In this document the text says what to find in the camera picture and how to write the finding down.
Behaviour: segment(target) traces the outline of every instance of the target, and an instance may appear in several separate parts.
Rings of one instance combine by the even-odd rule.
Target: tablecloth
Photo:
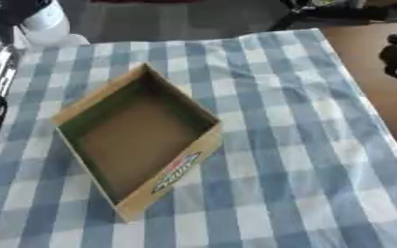
[[[49,118],[140,62],[223,146],[125,224]],[[397,143],[317,29],[27,52],[0,134],[0,247],[397,247]]]

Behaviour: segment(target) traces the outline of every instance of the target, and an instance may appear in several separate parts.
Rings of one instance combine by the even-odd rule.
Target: blue checkered tablecloth
[[[134,222],[49,118],[151,65],[224,145]],[[0,247],[397,247],[397,143],[319,30],[27,53],[0,134]]]

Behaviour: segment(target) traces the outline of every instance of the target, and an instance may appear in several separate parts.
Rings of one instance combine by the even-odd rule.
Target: floor
[[[279,0],[201,0],[191,4],[106,4],[59,0],[72,33],[91,43],[201,40],[263,32],[288,11]],[[353,22],[300,22],[296,27]]]

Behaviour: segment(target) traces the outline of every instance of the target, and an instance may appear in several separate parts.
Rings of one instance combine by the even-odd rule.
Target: table
[[[383,72],[378,57],[387,36],[397,32],[397,23],[322,28],[322,32],[397,139],[397,79]]]
[[[148,61],[224,144],[125,224],[49,118]],[[0,247],[397,247],[397,143],[317,29],[28,53],[0,134]]]

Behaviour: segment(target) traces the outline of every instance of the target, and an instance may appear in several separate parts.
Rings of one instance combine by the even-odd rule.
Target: box wall
[[[216,124],[210,131],[208,131],[206,134],[194,141],[184,151],[182,151],[173,161],[200,152],[199,157],[197,157],[197,159],[190,166],[190,169],[193,168],[195,165],[203,162],[215,150],[218,149],[218,147],[221,145],[220,134],[221,124]],[[153,202],[155,202],[158,198],[163,196],[171,189],[172,184],[161,189],[160,191],[157,191],[156,193],[153,193],[155,187],[167,174],[171,163],[167,164],[162,170],[160,170],[160,172],[158,172],[158,174],[146,181],[129,197],[127,197],[124,201],[120,202],[118,205],[115,206],[117,208],[117,211],[125,219],[125,221],[132,220],[135,216],[142,212],[144,208],[151,205]]]

